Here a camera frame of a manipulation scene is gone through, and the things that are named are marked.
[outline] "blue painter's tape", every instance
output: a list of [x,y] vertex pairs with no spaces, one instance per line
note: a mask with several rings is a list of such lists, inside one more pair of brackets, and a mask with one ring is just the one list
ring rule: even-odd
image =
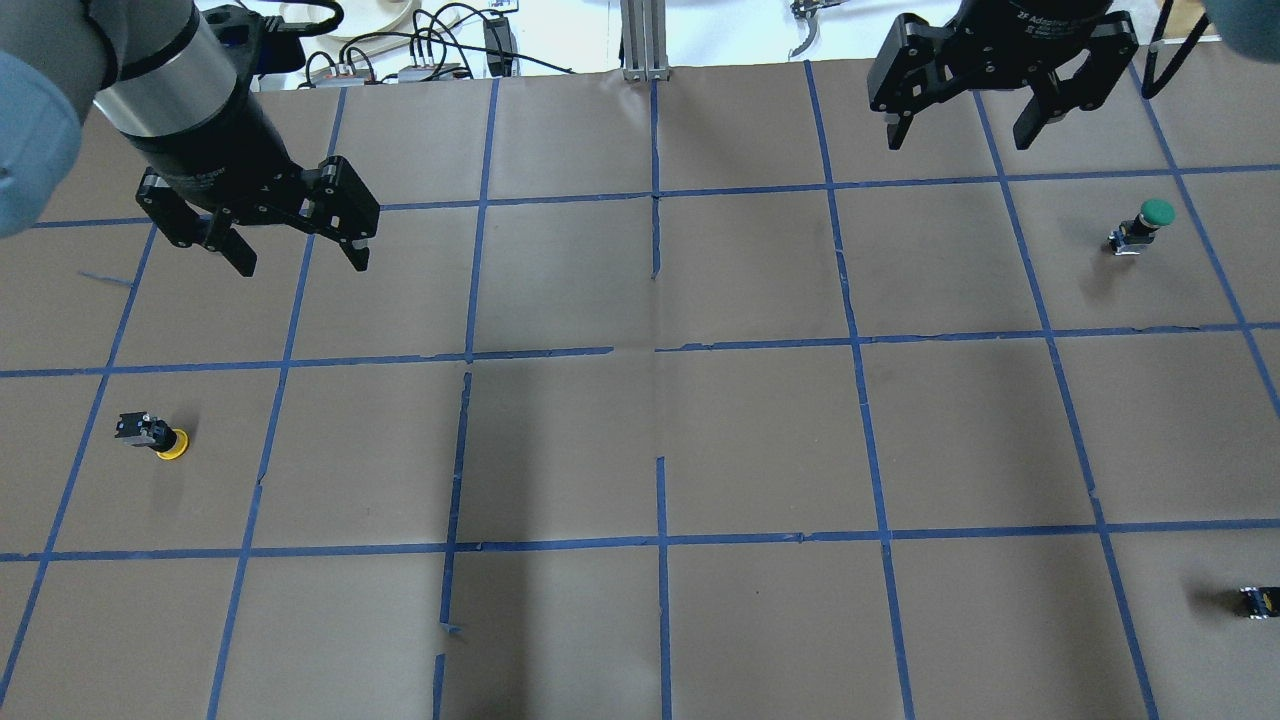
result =
[[484,159],[480,165],[480,202],[476,205],[476,240],[471,254],[471,290],[467,293],[467,363],[476,350],[476,307],[480,302],[480,264],[484,260],[484,224],[489,213],[489,169],[493,165],[493,133],[498,120],[498,88],[502,81],[494,79],[489,90],[489,120],[484,133]]
[[893,530],[893,539],[1020,538],[1039,536],[1087,536],[1097,525],[1010,525],[993,528],[920,528]]
[[858,338],[859,345],[895,345],[904,342],[964,342],[977,340],[1025,340],[1044,337],[1044,331],[1004,331],[986,333],[941,333],[941,334],[881,334]]
[[[1142,79],[1138,77],[1138,70],[1134,68],[1133,63],[1129,64],[1129,78],[1135,86],[1142,85]],[[1156,132],[1156,138],[1160,141],[1160,149],[1165,154],[1165,161],[1169,163],[1169,169],[1174,174],[1174,182],[1178,183],[1178,192],[1183,196],[1183,204],[1187,205],[1187,214],[1192,218],[1192,224],[1196,225],[1196,232],[1199,234],[1201,243],[1204,246],[1204,254],[1208,255],[1210,263],[1213,265],[1213,273],[1217,274],[1219,283],[1222,286],[1222,293],[1226,295],[1226,301],[1231,305],[1231,313],[1235,314],[1235,320],[1240,323],[1244,333],[1244,342],[1249,347],[1249,355],[1253,356],[1253,364],[1258,369],[1258,377],[1262,379],[1262,387],[1266,389],[1267,398],[1271,401],[1271,409],[1280,418],[1280,392],[1276,391],[1276,383],[1271,378],[1271,372],[1267,369],[1266,361],[1262,359],[1262,351],[1258,348],[1258,341],[1253,337],[1253,331],[1249,329],[1248,322],[1244,319],[1244,309],[1240,306],[1239,299],[1235,296],[1235,291],[1231,288],[1231,282],[1226,277],[1226,269],[1222,266],[1221,260],[1217,258],[1217,252],[1213,250],[1213,242],[1210,240],[1208,231],[1204,228],[1204,222],[1199,217],[1199,211],[1196,209],[1196,202],[1192,200],[1190,190],[1187,188],[1187,181],[1183,178],[1183,169],[1178,167],[1178,161],[1174,159],[1174,151],[1169,146],[1169,138],[1165,137],[1165,131],[1160,126],[1160,118],[1156,117],[1156,109],[1152,106],[1151,100],[1146,97],[1142,100],[1143,108],[1147,110],[1147,119],[1151,120],[1151,127]]]
[[239,611],[239,598],[244,589],[244,573],[248,569],[248,553],[253,546],[253,527],[257,524],[257,510],[262,501],[262,484],[253,486],[253,498],[248,506],[248,520],[244,523],[244,536],[241,539],[236,577],[232,580],[232,596],[227,603],[227,620],[223,621],[223,637],[218,643],[218,664],[214,666],[214,683],[209,692],[209,710],[205,720],[216,720],[218,703],[223,696],[223,679],[227,676],[227,659],[232,650],[232,635],[236,632],[236,615]]
[[554,541],[480,541],[457,543],[458,552],[544,552],[558,550],[596,550],[602,547],[648,547],[658,544],[654,536],[580,538]]
[[109,218],[105,220],[50,220],[36,223],[32,229],[46,228],[96,228],[108,225],[150,225],[151,218]]
[[781,347],[841,347],[850,345],[847,337],[818,337],[804,340],[746,340],[733,342],[689,342],[680,347],[659,347],[654,352],[701,352],[713,350],[765,350]]
[[[822,173],[826,179],[827,208],[831,213],[831,233],[836,246],[836,269],[840,273],[841,299],[845,304],[845,320],[849,324],[849,337],[860,337],[858,319],[849,290],[849,268],[845,264],[845,240],[840,225],[840,208],[836,205],[836,184],[832,181],[831,151],[827,146],[827,129],[822,119],[822,102],[818,99],[818,85],[814,82],[813,65],[804,63],[804,74],[809,85],[809,101],[813,105],[814,126],[818,129],[818,149],[822,152]],[[893,552],[891,547],[888,512],[884,507],[884,488],[881,484],[879,456],[876,451],[876,430],[872,423],[870,401],[867,395],[867,375],[863,365],[863,351],[858,342],[851,342],[854,355],[854,380],[858,387],[858,404],[863,420],[863,436],[867,443],[867,464],[872,475],[872,496],[876,501],[876,527],[879,533],[884,569],[884,589],[888,600],[890,629],[893,634],[893,655],[897,660],[897,679],[902,692],[902,712],[908,720],[915,720],[915,701],[911,696],[911,675],[906,662],[906,641],[902,634],[902,614],[897,602],[897,578],[893,571]]]
[[662,720],[671,720],[671,573],[667,543],[667,459],[657,461],[658,488],[658,656],[662,673]]
[[[1078,181],[1078,179],[1110,179],[1110,178],[1157,178],[1169,177],[1169,170],[1102,170],[1088,173],[1023,173],[1005,176],[1007,182],[1043,182],[1043,181]],[[998,182],[998,177],[991,178]]]
[[307,547],[253,547],[250,557],[342,557],[351,555],[434,555],[444,552],[443,542],[393,544],[320,544]]
[[1111,523],[1111,533],[1194,533],[1204,530],[1270,530],[1280,528],[1280,518],[1242,520],[1172,520],[1165,523]]
[[[138,258],[137,269],[133,273],[133,283],[129,287],[129,296],[124,300],[124,309],[120,311],[120,322],[115,327],[115,337],[111,341],[111,350],[106,357],[106,368],[115,364],[115,357],[120,351],[120,343],[124,341],[124,329],[129,324],[129,315],[133,313],[133,302],[138,297],[138,286],[142,284],[142,273],[146,272],[147,260],[151,258],[151,249],[155,246],[156,228],[151,225],[151,232],[147,233],[146,245],[142,246],[142,255]],[[88,410],[88,419],[84,420],[84,430],[81,433],[79,445],[76,447],[76,457],[72,460],[72,469],[67,475],[67,484],[63,486],[63,495],[58,502],[58,510],[54,512],[52,527],[49,529],[49,536],[45,539],[45,548],[41,552],[40,565],[36,566],[36,577],[31,583],[31,591],[27,593],[27,603],[23,606],[22,619],[18,621],[18,632],[14,633],[13,644],[9,648],[9,657],[5,661],[4,674],[0,675],[0,707],[4,706],[5,696],[9,693],[9,683],[13,682],[14,669],[18,666],[18,656],[22,653],[22,644],[27,637],[27,629],[31,626],[31,616],[36,611],[36,602],[40,600],[40,591],[45,584],[45,574],[49,571],[49,562],[54,555],[54,546],[58,543],[58,534],[61,532],[63,520],[67,518],[67,507],[70,505],[72,493],[76,489],[76,480],[79,478],[81,464],[84,461],[84,452],[88,448],[88,438],[93,432],[93,427],[97,423],[97,414],[102,407],[102,397],[106,395],[108,375],[97,383],[97,392],[93,396],[93,404]]]
[[467,423],[471,409],[471,373],[462,375],[458,402],[458,438],[453,448],[453,489],[449,492],[449,529],[444,551],[444,578],[440,580],[440,623],[449,621],[453,603],[453,566],[457,561],[458,515],[462,509],[462,474],[467,457]]
[[497,350],[492,352],[476,352],[475,360],[526,360],[538,357],[582,357],[588,355],[608,355],[613,352],[612,346],[602,347],[558,347],[554,350]]
[[659,176],[658,155],[658,83],[649,83],[649,192],[653,196],[653,260],[650,279],[657,278],[662,270],[662,211],[658,205],[662,200],[662,181]]
[[338,365],[407,365],[415,363],[456,363],[465,360],[461,352],[443,352],[440,355],[383,355],[367,357],[308,357],[306,360],[292,360],[293,368],[333,368]]
[[758,187],[709,187],[699,190],[663,190],[659,197],[710,197],[717,195],[768,195],[773,192],[812,192],[826,190],[826,184],[769,184]]
[[1102,512],[1102,502],[1098,500],[1093,479],[1093,468],[1089,464],[1089,454],[1084,447],[1084,434],[1080,432],[1080,421],[1075,413],[1075,404],[1071,400],[1071,388],[1068,386],[1066,373],[1062,369],[1062,359],[1059,355],[1053,325],[1050,323],[1048,310],[1044,306],[1044,297],[1041,293],[1039,281],[1036,277],[1036,266],[1032,263],[1027,237],[1023,232],[1021,220],[1018,218],[1018,208],[1014,205],[1014,196],[1009,188],[1009,181],[1005,177],[1005,167],[1000,159],[1000,150],[996,146],[995,135],[991,131],[991,120],[987,117],[987,108],[982,101],[982,95],[978,92],[973,94],[973,99],[978,108],[978,118],[982,122],[983,135],[987,138],[987,149],[991,151],[991,159],[996,165],[996,174],[1000,177],[1001,195],[1005,199],[1005,209],[1009,211],[1009,222],[1012,225],[1014,237],[1018,241],[1018,252],[1021,256],[1023,269],[1027,273],[1027,283],[1030,286],[1032,299],[1036,301],[1036,313],[1039,316],[1041,327],[1044,331],[1044,345],[1048,347],[1050,363],[1053,366],[1059,395],[1062,397],[1062,409],[1066,413],[1068,425],[1071,429],[1076,459],[1080,464],[1080,474],[1084,477],[1084,486],[1089,495],[1089,502],[1093,509],[1094,527],[1098,533],[1098,539],[1102,543],[1102,555],[1107,564],[1107,574],[1111,578],[1111,588],[1115,593],[1116,606],[1120,610],[1120,623],[1124,626],[1125,641],[1129,644],[1129,656],[1133,660],[1138,687],[1142,691],[1143,703],[1147,708],[1147,717],[1148,720],[1158,720],[1160,711],[1156,707],[1156,698],[1151,689],[1151,680],[1147,676],[1147,665],[1143,660],[1142,648],[1138,643],[1138,634],[1133,625],[1133,616],[1129,612],[1129,601],[1125,596],[1124,580],[1120,577],[1120,566],[1116,562],[1115,551],[1111,546],[1111,536],[1107,533],[1106,516]]
[[440,720],[444,706],[444,653],[435,656],[435,674],[431,676],[431,720]]
[[846,181],[831,182],[836,190],[865,190],[872,187],[929,187],[937,184],[977,184],[996,182],[993,176],[972,176],[955,178],[887,179],[887,181]]
[[511,205],[558,205],[562,202],[617,202],[621,200],[640,200],[649,197],[648,192],[605,192],[600,195],[552,195],[547,197],[507,197],[489,199],[490,206]]
[[95,561],[95,560],[215,560],[239,557],[234,547],[189,547],[174,550],[77,550],[54,552],[54,562]]
[[442,200],[436,202],[396,202],[383,205],[384,213],[399,213],[403,210],[444,210],[448,208],[479,208],[479,200]]

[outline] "cable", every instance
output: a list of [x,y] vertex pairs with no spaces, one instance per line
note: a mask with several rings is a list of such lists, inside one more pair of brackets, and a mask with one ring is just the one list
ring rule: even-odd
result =
[[[430,31],[431,31],[431,28],[434,28],[435,26],[440,26],[442,28],[444,28],[444,32],[447,32],[447,33],[449,35],[449,38],[451,38],[451,40],[453,40],[453,46],[454,46],[454,47],[457,47],[457,49],[460,50],[460,53],[458,53],[458,54],[460,54],[460,55],[462,55],[462,67],[465,67],[465,68],[467,69],[467,74],[468,74],[468,76],[471,76],[471,77],[476,77],[476,74],[475,74],[475,73],[474,73],[474,72],[471,70],[471,63],[470,63],[470,61],[467,61],[467,54],[466,54],[466,53],[462,53],[462,51],[461,51],[461,50],[463,50],[463,49],[465,49],[465,46],[462,46],[462,45],[458,45],[458,38],[457,38],[457,37],[456,37],[456,36],[453,35],[453,28],[452,28],[452,27],[449,27],[448,24],[445,24],[445,23],[444,23],[444,22],[443,22],[443,20],[442,20],[442,19],[439,18],[439,15],[433,15],[431,13],[429,13],[429,12],[426,12],[426,10],[421,9],[421,8],[419,8],[417,10],[413,10],[413,17],[416,18],[419,13],[422,13],[424,15],[426,15],[428,18],[430,18],[430,20],[431,20],[431,24],[429,24],[429,26],[428,26],[428,31],[429,31],[429,32],[430,32]],[[444,37],[442,37],[442,36],[440,36],[439,33],[436,33],[436,35],[435,35],[435,41],[436,41],[436,42],[439,42],[439,44],[440,44],[442,46],[447,46],[447,45],[445,45],[445,42],[444,42]],[[428,46],[430,46],[430,45],[431,45],[431,38],[430,38],[430,36],[428,36],[428,38],[426,38],[426,44],[428,44]]]
[[[426,53],[424,53],[422,51],[422,38],[417,37],[417,36],[420,36],[422,33],[424,28],[419,27],[419,24],[417,24],[417,13],[413,13],[411,15],[411,18],[413,19],[413,35],[415,35],[415,38],[411,40],[410,44],[408,44],[410,45],[410,56],[413,55],[413,45],[416,44],[417,45],[417,55],[419,55],[419,58],[422,59],[422,65],[428,65],[428,67],[429,65],[434,65],[435,64],[435,54],[431,53],[431,38],[430,38],[431,29],[426,28],[426,32],[428,32],[429,37],[428,37],[428,41],[426,41]],[[448,58],[449,58],[449,49],[448,49],[448,46],[442,45],[440,46],[440,65],[444,65],[444,63],[445,63],[445,60]]]
[[369,82],[376,85],[378,83],[378,73],[374,72],[374,63],[369,59],[369,55],[366,55],[365,51],[361,50],[360,47],[352,47],[349,51],[351,53],[360,53],[360,56],[365,59],[365,64],[369,65]]
[[325,53],[324,50],[317,50],[312,53],[311,56],[307,58],[307,64],[306,64],[307,82],[305,82],[302,87],[316,86],[314,82],[311,82],[311,60],[315,60],[316,58],[324,58],[325,60],[329,60],[329,69],[335,69],[338,67],[338,63],[333,61],[333,55]]
[[288,1],[294,3],[297,5],[315,5],[316,8],[324,8],[326,10],[333,12],[332,18],[321,20],[319,23],[306,23],[306,24],[288,23],[285,26],[282,26],[283,28],[287,28],[284,29],[284,32],[288,32],[289,35],[296,35],[298,37],[315,37],[317,35],[328,35],[338,29],[338,26],[342,24],[342,19],[347,17],[347,14],[343,13],[342,10],[342,5],[339,5],[335,0],[288,0]]
[[1156,55],[1160,53],[1160,46],[1165,38],[1165,26],[1169,24],[1169,15],[1172,9],[1174,0],[1165,0],[1165,4],[1160,8],[1160,19],[1156,20],[1156,29],[1151,33],[1151,45],[1147,46],[1147,64],[1142,70],[1142,96],[1147,100],[1158,95],[1169,85],[1169,81],[1174,78],[1174,73],[1183,67],[1187,56],[1192,54],[1192,49],[1196,47],[1196,44],[1199,42],[1201,36],[1204,35],[1204,31],[1210,26],[1208,14],[1202,14],[1201,19],[1196,20],[1192,31],[1187,33],[1187,40],[1178,46],[1178,51],[1170,58],[1169,65],[1157,78]]
[[[470,20],[471,18],[475,18],[475,17],[479,17],[480,20],[484,22],[484,19],[485,19],[484,13],[485,12],[490,12],[490,13],[498,15],[499,18],[502,17],[502,13],[498,13],[497,10],[493,10],[490,8],[485,8],[483,10],[477,10],[477,9],[472,8],[471,5],[467,5],[466,3],[445,3],[444,5],[440,5],[440,8],[435,12],[435,14],[439,15],[440,13],[444,13],[449,8],[462,8],[463,10],[467,12],[466,15],[462,15],[457,22],[453,23],[453,27],[458,27],[462,23],[465,23],[465,22],[467,22],[467,20]],[[488,24],[485,24],[484,26],[484,32],[493,37],[494,46],[502,45],[498,41],[498,33],[497,33],[497,31],[494,31],[492,27],[489,27]],[[453,41],[457,42],[458,38],[454,37]]]
[[476,50],[479,53],[488,53],[490,55],[502,55],[503,58],[520,58],[521,60],[529,60],[530,63],[534,63],[536,65],[541,65],[544,68],[550,68],[550,69],[553,69],[556,72],[561,72],[561,73],[564,73],[567,76],[577,74],[577,73],[573,72],[572,68],[562,68],[559,65],[553,65],[553,64],[548,63],[547,60],[539,60],[538,58],[531,58],[531,56],[521,54],[521,53],[508,53],[506,50],[489,50],[488,47],[476,47],[474,45],[458,45],[457,42],[445,42],[443,40],[436,40],[436,42],[439,42],[442,45],[448,45],[451,47],[457,47],[460,50]]

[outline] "robotic arm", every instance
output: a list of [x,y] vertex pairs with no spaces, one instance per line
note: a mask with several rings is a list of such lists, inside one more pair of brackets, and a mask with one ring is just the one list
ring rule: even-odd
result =
[[378,201],[344,158],[296,164],[248,87],[301,68],[298,38],[337,27],[337,3],[315,4],[335,17],[291,26],[234,5],[202,14],[191,0],[5,0],[0,237],[44,210],[92,101],[151,164],[136,196],[170,243],[219,252],[250,277],[257,256],[233,225],[288,224],[365,270]]
[[[1129,13],[1107,13],[1110,8],[1111,0],[963,0],[942,27],[899,15],[867,77],[870,109],[888,119],[890,149],[902,146],[922,110],[965,90],[1030,86],[1032,100],[1014,124],[1019,150],[1070,110],[1097,110],[1138,50]],[[1204,0],[1204,8],[1234,50],[1280,61],[1280,3]],[[1070,78],[1059,76],[1059,68],[1082,53],[1084,64]],[[1170,64],[1164,81],[1180,63]],[[1155,92],[1158,87],[1144,90],[1148,97]]]

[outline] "power adapter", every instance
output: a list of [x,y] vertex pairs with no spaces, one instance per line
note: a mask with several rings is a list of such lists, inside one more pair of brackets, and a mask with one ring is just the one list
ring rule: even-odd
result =
[[511,77],[516,59],[503,53],[516,51],[516,38],[511,35],[511,20],[507,15],[484,18],[484,47],[489,51],[489,76]]

